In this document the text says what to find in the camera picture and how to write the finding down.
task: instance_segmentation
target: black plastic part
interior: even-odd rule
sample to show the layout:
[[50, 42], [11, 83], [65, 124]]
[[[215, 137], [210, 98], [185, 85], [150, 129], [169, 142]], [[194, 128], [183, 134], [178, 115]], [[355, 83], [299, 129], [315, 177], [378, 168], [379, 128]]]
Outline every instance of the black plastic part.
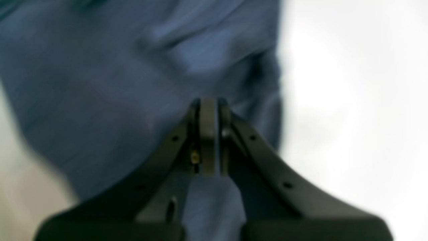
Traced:
[[391, 241], [380, 218], [328, 195], [294, 172], [224, 99], [196, 100], [184, 120], [144, 164], [101, 195], [57, 215], [37, 241], [184, 241], [179, 224], [194, 175], [215, 167], [241, 191], [244, 241]]

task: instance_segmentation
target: white backdrop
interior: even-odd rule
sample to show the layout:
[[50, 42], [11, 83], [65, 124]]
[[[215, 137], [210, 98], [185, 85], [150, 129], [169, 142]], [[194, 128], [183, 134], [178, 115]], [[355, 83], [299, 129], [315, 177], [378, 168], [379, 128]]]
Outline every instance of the white backdrop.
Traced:
[[[396, 241], [428, 241], [428, 1], [289, 0], [282, 16], [282, 156]], [[74, 203], [38, 159], [0, 91], [2, 241]]]

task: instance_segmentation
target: small hole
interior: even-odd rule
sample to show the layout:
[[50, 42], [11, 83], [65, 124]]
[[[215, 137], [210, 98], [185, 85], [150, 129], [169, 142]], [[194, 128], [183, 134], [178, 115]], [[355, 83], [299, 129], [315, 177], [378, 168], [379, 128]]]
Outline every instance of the small hole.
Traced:
[[283, 183], [282, 185], [283, 185], [285, 188], [288, 188], [288, 189], [293, 188], [293, 185], [292, 185], [291, 183], [289, 183], [289, 182], [285, 182], [285, 183]]
[[168, 208], [166, 209], [165, 219], [167, 223], [172, 223], [172, 221], [174, 221], [176, 205], [177, 199], [175, 199], [175, 197], [172, 197], [171, 201], [168, 204]]
[[146, 186], [144, 184], [141, 184], [141, 185], [134, 187], [134, 190], [136, 190], [136, 191], [142, 191], [144, 189], [146, 189]]
[[199, 173], [199, 165], [195, 165], [195, 174]]

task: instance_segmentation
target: blue fabric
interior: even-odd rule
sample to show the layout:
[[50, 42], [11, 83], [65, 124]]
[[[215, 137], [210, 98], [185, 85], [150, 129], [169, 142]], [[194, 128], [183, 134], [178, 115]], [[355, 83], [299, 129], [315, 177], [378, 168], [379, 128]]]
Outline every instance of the blue fabric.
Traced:
[[[275, 147], [278, 0], [0, 0], [0, 74], [23, 135], [86, 200], [133, 171], [196, 97]], [[236, 240], [229, 179], [191, 185], [192, 240]]]

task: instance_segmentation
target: clamp jaw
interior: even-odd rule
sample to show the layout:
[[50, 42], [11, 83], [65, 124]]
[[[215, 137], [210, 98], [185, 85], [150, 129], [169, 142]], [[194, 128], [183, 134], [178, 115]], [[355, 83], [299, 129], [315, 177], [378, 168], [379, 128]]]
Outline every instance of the clamp jaw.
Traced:
[[191, 178], [216, 172], [230, 176], [241, 192], [243, 241], [392, 240], [383, 220], [293, 171], [223, 99], [195, 100], [137, 170], [45, 221], [35, 240], [184, 241], [180, 221]]

